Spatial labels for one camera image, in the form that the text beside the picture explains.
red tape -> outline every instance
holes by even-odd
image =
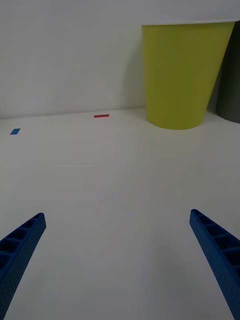
[[[105,118],[105,117],[109,117],[109,114],[96,114],[94,116],[94,118]]]

yellow cup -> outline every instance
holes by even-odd
[[[190,129],[204,117],[234,22],[143,25],[146,117]]]

yellow container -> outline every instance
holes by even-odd
[[[204,117],[234,22],[143,25],[146,117],[190,129]]]

white wall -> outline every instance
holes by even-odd
[[[0,0],[0,117],[143,106],[141,24],[238,17],[239,0]]]

gray container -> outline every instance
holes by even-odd
[[[223,58],[216,114],[240,123],[240,21],[235,23]]]

